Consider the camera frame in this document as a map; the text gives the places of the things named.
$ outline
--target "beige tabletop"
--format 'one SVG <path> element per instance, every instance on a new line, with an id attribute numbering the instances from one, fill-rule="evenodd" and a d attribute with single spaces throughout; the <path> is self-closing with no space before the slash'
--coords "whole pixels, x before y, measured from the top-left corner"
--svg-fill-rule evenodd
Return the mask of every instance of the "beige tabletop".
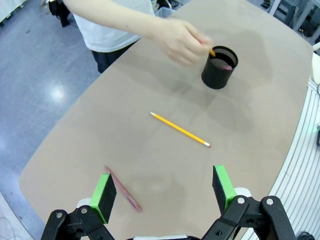
<path id="1" fill-rule="evenodd" d="M 25 167 L 19 185 L 43 221 L 90 197 L 104 165 L 143 209 L 137 213 L 118 191 L 107 227 L 119 240 L 202 237 L 220 216 L 213 165 L 224 164 L 233 185 L 248 188 L 257 200 L 268 195 L 296 131 L 311 46 L 244 0 L 193 0 L 175 17 L 236 52 L 239 64 L 227 86 L 203 84 L 205 58 L 184 68 L 140 40 L 88 88 Z"/>

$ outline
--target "person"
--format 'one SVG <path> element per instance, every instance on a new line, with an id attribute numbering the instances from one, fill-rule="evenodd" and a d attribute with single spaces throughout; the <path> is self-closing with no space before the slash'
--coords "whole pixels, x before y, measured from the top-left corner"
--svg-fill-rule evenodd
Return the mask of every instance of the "person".
<path id="1" fill-rule="evenodd" d="M 177 63 L 190 66 L 213 47 L 189 22 L 154 15 L 151 0 L 63 0 L 102 73 L 140 37 L 156 42 Z"/>

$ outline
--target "pen holder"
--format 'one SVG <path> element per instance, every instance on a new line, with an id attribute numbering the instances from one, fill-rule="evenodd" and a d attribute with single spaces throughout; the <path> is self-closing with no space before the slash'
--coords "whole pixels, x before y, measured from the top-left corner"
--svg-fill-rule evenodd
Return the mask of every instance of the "pen holder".
<path id="1" fill-rule="evenodd" d="M 238 57 L 225 46 L 215 46 L 213 50 L 215 56 L 209 54 L 201 78 L 209 88 L 222 89 L 238 65 Z"/>

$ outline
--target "floor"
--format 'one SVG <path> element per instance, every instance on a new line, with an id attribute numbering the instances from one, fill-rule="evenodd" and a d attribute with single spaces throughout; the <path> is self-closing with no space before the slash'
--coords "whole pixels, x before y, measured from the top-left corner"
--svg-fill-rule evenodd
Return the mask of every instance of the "floor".
<path id="1" fill-rule="evenodd" d="M 262 0 L 249 2 L 260 7 Z M 0 228 L 0 239 L 31 239 L 16 229 L 19 221 L 40 239 L 45 224 L 21 194 L 18 178 L 51 129 L 100 75 L 74 21 L 62 28 L 39 0 L 23 5 L 0 25 L 0 221 L 9 231 L 5 235 Z"/>

